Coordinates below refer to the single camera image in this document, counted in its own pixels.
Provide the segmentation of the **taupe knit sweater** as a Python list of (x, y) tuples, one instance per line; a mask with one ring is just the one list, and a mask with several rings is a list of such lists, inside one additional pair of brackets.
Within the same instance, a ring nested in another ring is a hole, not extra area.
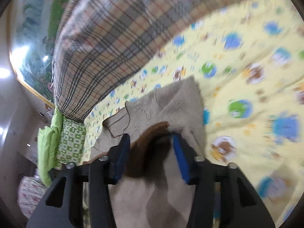
[(203, 101), (193, 77), (127, 102), (103, 122), (90, 158), (106, 154), (122, 135), (130, 153), (122, 179), (109, 187), (117, 227), (186, 227), (194, 187), (180, 174), (171, 134), (180, 134), (203, 155)]

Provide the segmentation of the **floral fabric bedding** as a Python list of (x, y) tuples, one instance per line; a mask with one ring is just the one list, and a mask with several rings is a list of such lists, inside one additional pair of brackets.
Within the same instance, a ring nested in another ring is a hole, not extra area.
[(17, 204), (26, 218), (30, 218), (47, 187), (36, 177), (25, 176), (21, 179), (17, 191)]

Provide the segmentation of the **green patterned pillow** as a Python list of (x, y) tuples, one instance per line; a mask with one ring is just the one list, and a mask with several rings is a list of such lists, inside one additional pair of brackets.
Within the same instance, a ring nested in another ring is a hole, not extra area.
[(63, 164), (79, 164), (85, 143), (86, 128), (83, 123), (63, 118), (56, 158)]

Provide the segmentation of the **bright green pillow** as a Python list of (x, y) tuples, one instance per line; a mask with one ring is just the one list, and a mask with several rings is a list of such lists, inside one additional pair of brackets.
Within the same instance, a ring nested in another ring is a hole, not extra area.
[(55, 107), (51, 125), (38, 130), (38, 161), (39, 177), (47, 187), (51, 184), (48, 172), (57, 165), (56, 154), (63, 125), (63, 114)]

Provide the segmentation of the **yellow cartoon bear bedsheet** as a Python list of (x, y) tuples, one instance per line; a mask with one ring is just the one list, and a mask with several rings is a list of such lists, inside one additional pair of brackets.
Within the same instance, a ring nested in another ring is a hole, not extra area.
[(126, 102), (189, 76), (208, 159), (237, 163), (282, 225), (303, 194), (303, 20), (291, 0), (244, 0), (176, 36), (92, 109), (82, 160)]

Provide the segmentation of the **plaid brown quilt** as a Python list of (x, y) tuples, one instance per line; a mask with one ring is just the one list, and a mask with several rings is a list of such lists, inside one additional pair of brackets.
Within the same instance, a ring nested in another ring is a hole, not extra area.
[(56, 107), (83, 121), (174, 36), (242, 0), (69, 0), (53, 55)]

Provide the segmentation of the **gold framed landscape painting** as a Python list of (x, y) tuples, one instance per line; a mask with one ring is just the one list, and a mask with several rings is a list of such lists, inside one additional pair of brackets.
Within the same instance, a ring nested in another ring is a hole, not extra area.
[(8, 7), (9, 59), (19, 83), (54, 104), (52, 61), (56, 34), (69, 0), (12, 0)]

